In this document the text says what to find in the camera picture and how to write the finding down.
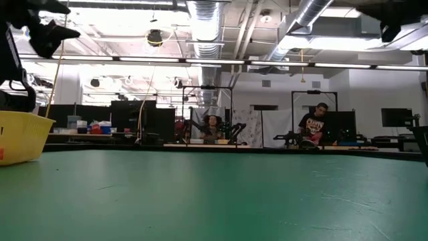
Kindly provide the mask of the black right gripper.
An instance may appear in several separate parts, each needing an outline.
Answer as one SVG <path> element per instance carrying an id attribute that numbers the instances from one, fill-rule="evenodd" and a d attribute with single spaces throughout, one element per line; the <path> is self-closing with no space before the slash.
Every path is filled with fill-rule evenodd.
<path id="1" fill-rule="evenodd" d="M 380 24 L 382 42 L 393 41 L 401 25 L 419 23 L 423 15 L 428 15 L 428 0 L 381 0 L 358 4 L 356 10 L 375 19 L 387 19 L 392 16 L 394 4 L 397 11 L 394 25 Z"/>

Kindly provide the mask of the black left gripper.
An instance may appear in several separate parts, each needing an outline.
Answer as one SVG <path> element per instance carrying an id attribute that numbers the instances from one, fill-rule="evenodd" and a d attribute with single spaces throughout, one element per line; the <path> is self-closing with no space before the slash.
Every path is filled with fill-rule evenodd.
<path id="1" fill-rule="evenodd" d="M 65 39 L 80 37 L 76 30 L 57 25 L 54 20 L 39 23 L 38 11 L 69 14 L 68 7 L 58 0 L 0 0 L 0 31 L 10 25 L 17 29 L 28 27 L 29 43 L 36 54 L 50 59 Z"/>

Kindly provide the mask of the yellow plastic basket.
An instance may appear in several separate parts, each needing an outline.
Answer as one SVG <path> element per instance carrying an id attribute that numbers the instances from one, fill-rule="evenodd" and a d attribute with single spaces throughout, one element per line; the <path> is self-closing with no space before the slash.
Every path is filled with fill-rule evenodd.
<path id="1" fill-rule="evenodd" d="M 54 123 L 33 113 L 0 110 L 0 166 L 39 158 Z"/>

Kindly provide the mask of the white led light strip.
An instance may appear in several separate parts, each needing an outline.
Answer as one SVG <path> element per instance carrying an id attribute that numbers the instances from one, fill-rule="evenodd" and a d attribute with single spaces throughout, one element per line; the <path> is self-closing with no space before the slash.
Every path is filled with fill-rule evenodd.
<path id="1" fill-rule="evenodd" d="M 123 62 L 152 62 L 152 63 L 179 63 L 177 58 L 144 58 L 144 57 L 119 57 Z"/>
<path id="2" fill-rule="evenodd" d="M 220 59 L 186 59 L 185 62 L 190 64 L 229 64 L 229 65 L 245 64 L 245 60 L 220 60 Z"/>
<path id="3" fill-rule="evenodd" d="M 428 72 L 428 66 L 388 66 L 379 65 L 376 67 L 377 70 L 394 70 L 394 71 L 418 71 Z"/>
<path id="4" fill-rule="evenodd" d="M 53 59 L 63 60 L 78 60 L 78 61 L 111 61 L 113 57 L 110 56 L 53 56 Z"/>
<path id="5" fill-rule="evenodd" d="M 307 67 L 309 63 L 307 62 L 271 62 L 271 61 L 251 61 L 249 65 L 252 66 L 299 66 Z"/>
<path id="6" fill-rule="evenodd" d="M 314 63 L 316 68 L 344 68 L 344 69 L 370 69 L 367 64 L 334 64 L 334 63 Z"/>

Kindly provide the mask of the black computer monitor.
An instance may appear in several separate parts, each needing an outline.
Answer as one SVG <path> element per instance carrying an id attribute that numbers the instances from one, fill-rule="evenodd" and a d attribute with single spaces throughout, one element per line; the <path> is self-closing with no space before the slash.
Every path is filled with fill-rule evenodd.
<path id="1" fill-rule="evenodd" d="M 412 127 L 413 112 L 411 108 L 382 108 L 383 127 Z"/>

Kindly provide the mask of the grey box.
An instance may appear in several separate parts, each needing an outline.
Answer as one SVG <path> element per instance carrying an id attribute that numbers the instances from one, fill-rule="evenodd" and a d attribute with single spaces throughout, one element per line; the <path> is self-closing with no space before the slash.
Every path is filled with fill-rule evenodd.
<path id="1" fill-rule="evenodd" d="M 68 129 L 77 129 L 78 128 L 78 121 L 80 121 L 81 119 L 82 119 L 81 116 L 68 115 L 67 116 L 67 128 Z"/>

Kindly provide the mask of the black desk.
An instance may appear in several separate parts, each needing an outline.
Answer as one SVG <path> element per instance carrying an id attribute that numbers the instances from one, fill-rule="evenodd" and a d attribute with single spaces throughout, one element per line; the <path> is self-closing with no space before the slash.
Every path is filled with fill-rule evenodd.
<path id="1" fill-rule="evenodd" d="M 398 149 L 400 152 L 417 153 L 420 151 L 413 135 L 377 136 L 371 140 L 371 145 L 381 149 Z"/>

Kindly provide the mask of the long wooden workbench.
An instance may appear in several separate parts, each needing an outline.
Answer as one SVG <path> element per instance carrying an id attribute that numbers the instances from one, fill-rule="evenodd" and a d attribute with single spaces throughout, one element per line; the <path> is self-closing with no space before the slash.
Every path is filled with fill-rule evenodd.
<path id="1" fill-rule="evenodd" d="M 126 133 L 112 134 L 61 134 L 50 133 L 47 144 L 113 144 L 132 145 L 136 142 L 136 135 Z"/>

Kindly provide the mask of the black partition panel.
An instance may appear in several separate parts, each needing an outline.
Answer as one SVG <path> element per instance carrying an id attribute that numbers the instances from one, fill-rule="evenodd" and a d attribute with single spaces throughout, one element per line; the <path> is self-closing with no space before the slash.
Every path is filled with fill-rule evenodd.
<path id="1" fill-rule="evenodd" d="M 92 124 L 110 125 L 112 133 L 136 135 L 137 144 L 163 145 L 175 139 L 175 110 L 158 108 L 154 100 L 113 100 L 109 106 L 54 104 L 41 107 L 39 115 L 55 121 L 49 133 L 91 134 Z M 67 116 L 81 116 L 87 129 L 68 129 Z"/>

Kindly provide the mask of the person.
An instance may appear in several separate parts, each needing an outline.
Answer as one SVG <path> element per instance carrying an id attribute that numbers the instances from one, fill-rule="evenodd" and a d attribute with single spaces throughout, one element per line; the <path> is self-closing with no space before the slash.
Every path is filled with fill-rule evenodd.
<path id="1" fill-rule="evenodd" d="M 304 140 L 311 141 L 315 145 L 319 144 L 325 133 L 325 115 L 327 112 L 328 105 L 324 102 L 320 102 L 314 107 L 312 112 L 302 117 L 298 125 L 298 132 L 302 135 Z"/>
<path id="2" fill-rule="evenodd" d="M 203 131 L 200 138 L 207 142 L 215 142 L 219 139 L 224 139 L 225 135 L 220 130 L 222 120 L 220 116 L 206 115 L 203 119 Z"/>

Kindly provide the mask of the white curtain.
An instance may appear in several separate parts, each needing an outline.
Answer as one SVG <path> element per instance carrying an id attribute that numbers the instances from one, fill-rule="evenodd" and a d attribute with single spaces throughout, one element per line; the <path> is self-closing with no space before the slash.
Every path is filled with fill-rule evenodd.
<path id="1" fill-rule="evenodd" d="M 283 148 L 285 141 L 274 140 L 277 135 L 285 135 L 292 130 L 292 113 L 286 110 L 263 110 L 262 131 L 264 148 Z"/>

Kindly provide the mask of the patterned white cloth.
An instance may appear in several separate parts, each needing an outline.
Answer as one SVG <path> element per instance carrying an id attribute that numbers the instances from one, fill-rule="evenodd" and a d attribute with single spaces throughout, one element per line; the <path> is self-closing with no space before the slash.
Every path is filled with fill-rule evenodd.
<path id="1" fill-rule="evenodd" d="M 251 148 L 262 148 L 261 112 L 258 110 L 234 110 L 232 123 L 243 123 L 246 127 L 238 134 L 239 143 L 247 143 Z"/>

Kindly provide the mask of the green table mat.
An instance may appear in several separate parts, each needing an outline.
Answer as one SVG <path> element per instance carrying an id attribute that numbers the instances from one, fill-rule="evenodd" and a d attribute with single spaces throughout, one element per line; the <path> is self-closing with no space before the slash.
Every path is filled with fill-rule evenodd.
<path id="1" fill-rule="evenodd" d="M 66 151 L 0 167 L 0 241 L 428 241 L 424 163 Z"/>

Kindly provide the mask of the smooth silver ventilation duct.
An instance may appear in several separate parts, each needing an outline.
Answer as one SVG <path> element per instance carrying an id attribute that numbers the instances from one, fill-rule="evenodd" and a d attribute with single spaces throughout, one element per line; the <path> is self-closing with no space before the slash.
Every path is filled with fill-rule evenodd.
<path id="1" fill-rule="evenodd" d="M 314 22 L 333 2 L 334 0 L 301 0 L 296 11 L 282 18 L 277 29 L 277 43 L 265 60 L 282 61 L 290 50 L 301 49 L 298 45 L 304 40 L 294 37 L 293 33 L 310 35 Z"/>

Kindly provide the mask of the black aluminium table frame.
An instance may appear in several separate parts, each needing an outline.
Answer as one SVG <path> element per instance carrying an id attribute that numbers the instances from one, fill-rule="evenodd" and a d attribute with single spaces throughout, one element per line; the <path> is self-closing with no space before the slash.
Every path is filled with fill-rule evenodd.
<path id="1" fill-rule="evenodd" d="M 379 159 L 394 159 L 400 161 L 414 161 L 423 163 L 425 160 L 420 153 L 367 151 L 363 149 L 272 149 L 250 148 L 243 145 L 185 145 L 166 144 L 163 146 L 147 145 L 101 145 L 101 144 L 46 144 L 44 152 L 58 151 L 85 151 L 85 150 L 114 150 L 114 151 L 164 151 L 164 152 L 196 152 L 196 153 L 253 153 L 253 154 L 281 154 L 281 155 L 348 155 Z"/>

